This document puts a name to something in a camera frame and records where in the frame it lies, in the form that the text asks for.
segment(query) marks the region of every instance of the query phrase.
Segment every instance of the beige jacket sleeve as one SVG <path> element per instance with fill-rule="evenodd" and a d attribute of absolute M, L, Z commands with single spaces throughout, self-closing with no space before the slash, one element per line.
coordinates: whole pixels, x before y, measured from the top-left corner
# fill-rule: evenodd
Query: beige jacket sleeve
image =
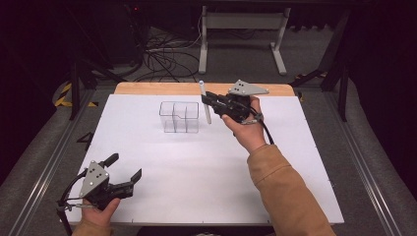
<path fill-rule="evenodd" d="M 82 219 L 73 232 L 73 236 L 110 236 L 113 234 L 111 227 L 102 227 Z"/>
<path fill-rule="evenodd" d="M 258 148 L 248 165 L 276 235 L 334 235 L 313 194 L 277 146 Z"/>

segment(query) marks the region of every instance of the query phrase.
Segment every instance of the metal stand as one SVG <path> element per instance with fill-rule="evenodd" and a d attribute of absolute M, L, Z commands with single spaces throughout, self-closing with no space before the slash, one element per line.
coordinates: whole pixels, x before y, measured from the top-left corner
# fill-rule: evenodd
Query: metal stand
<path fill-rule="evenodd" d="M 301 76 L 300 79 L 290 83 L 290 85 L 294 88 L 299 87 L 311 79 L 321 75 L 322 73 L 328 72 L 321 84 L 321 88 L 322 91 L 331 91 L 334 89 L 334 86 L 337 84 L 338 80 L 341 79 L 338 99 L 338 112 L 340 114 L 340 118 L 343 121 L 346 121 L 345 107 L 348 80 L 347 62 L 349 58 L 347 56 L 348 52 L 342 54 L 339 52 L 338 47 L 342 40 L 349 15 L 350 10 L 345 10 L 341 16 L 341 19 L 338 22 L 336 29 L 334 30 L 333 36 L 328 43 L 328 48 L 326 49 L 325 55 L 320 62 L 319 68 L 309 73 L 308 75 Z"/>
<path fill-rule="evenodd" d="M 279 46 L 288 22 L 290 8 L 283 13 L 255 14 L 255 13 L 212 13 L 203 6 L 202 12 L 202 47 L 200 50 L 199 73 L 204 74 L 207 69 L 208 41 L 207 29 L 258 29 L 279 30 L 275 42 L 270 44 L 273 58 L 279 75 L 286 75 L 286 69 L 279 53 Z"/>

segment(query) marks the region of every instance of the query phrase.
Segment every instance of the finger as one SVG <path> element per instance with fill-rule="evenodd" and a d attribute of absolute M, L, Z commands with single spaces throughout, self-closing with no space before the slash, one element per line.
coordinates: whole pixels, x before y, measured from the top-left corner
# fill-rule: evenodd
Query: finger
<path fill-rule="evenodd" d="M 108 215 L 108 217 L 110 218 L 111 215 L 113 215 L 114 211 L 116 211 L 117 207 L 119 207 L 119 204 L 120 204 L 120 199 L 112 200 L 102 213 Z"/>

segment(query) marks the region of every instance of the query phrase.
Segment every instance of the metal bracket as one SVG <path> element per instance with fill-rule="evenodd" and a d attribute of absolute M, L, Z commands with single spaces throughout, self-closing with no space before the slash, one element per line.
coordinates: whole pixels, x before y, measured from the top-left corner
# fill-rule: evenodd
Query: metal bracket
<path fill-rule="evenodd" d="M 229 89 L 229 93 L 235 95 L 255 95 L 255 94 L 268 94 L 269 90 L 267 88 L 260 88 L 249 83 L 238 80 L 232 88 Z"/>
<path fill-rule="evenodd" d="M 98 187 L 101 183 L 109 179 L 109 174 L 97 162 L 92 161 L 89 164 L 86 178 L 84 179 L 83 187 L 80 190 L 80 198 L 88 195 L 92 190 Z"/>

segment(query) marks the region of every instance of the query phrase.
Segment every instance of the white table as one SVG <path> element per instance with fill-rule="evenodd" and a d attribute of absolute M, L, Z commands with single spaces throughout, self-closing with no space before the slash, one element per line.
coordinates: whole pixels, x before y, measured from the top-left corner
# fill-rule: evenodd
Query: white table
<path fill-rule="evenodd" d="M 304 178 L 330 223 L 343 217 L 331 183 L 296 96 L 260 96 L 266 124 L 276 144 Z M 131 225 L 268 225 L 258 190 L 249 176 L 248 153 L 217 115 L 206 122 L 200 106 L 197 134 L 164 133 L 158 117 L 161 101 L 197 101 L 199 95 L 112 94 L 81 166 L 114 152 L 120 158 L 106 168 L 110 183 L 126 182 L 140 168 L 134 196 L 122 201 L 113 223 Z M 72 197 L 82 181 L 73 188 Z M 78 208 L 69 221 L 81 219 Z"/>

